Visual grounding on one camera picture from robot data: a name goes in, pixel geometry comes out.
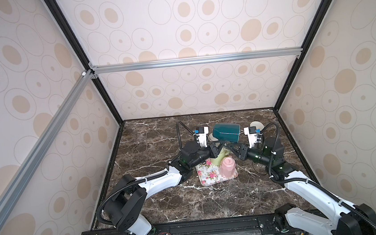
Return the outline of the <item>dark teal mug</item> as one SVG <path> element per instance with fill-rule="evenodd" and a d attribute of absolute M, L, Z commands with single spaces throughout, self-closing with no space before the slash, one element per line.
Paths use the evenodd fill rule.
<path fill-rule="evenodd" d="M 240 125 L 234 123 L 218 123 L 213 126 L 213 137 L 220 141 L 238 143 L 240 138 Z"/>

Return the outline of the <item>grey mug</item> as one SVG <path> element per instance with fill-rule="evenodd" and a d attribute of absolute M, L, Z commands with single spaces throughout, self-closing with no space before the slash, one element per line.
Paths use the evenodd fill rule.
<path fill-rule="evenodd" d="M 264 124 L 259 121 L 253 121 L 250 123 L 250 127 L 255 127 L 256 129 L 262 130 L 264 128 Z"/>

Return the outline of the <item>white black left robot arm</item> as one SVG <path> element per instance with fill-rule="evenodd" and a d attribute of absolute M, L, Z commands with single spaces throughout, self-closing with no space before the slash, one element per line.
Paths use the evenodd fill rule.
<path fill-rule="evenodd" d="M 189 141 L 165 169 L 140 178 L 126 174 L 99 204 L 97 220 L 101 224 L 114 226 L 121 233 L 154 235 L 153 225 L 141 215 L 145 201 L 187 181 L 196 166 L 204 164 L 209 158 L 218 157 L 224 145 L 225 141 L 208 141 L 204 147 L 195 140 Z"/>

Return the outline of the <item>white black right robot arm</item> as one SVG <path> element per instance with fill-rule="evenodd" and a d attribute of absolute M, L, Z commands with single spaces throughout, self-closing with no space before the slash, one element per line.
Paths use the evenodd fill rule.
<path fill-rule="evenodd" d="M 322 213 L 318 216 L 287 203 L 275 210 L 279 232 L 300 229 L 312 235 L 376 235 L 376 213 L 371 207 L 340 198 L 308 178 L 284 159 L 280 140 L 269 138 L 254 147 L 242 143 L 226 147 L 240 160 L 263 165 L 272 182 L 303 197 Z"/>

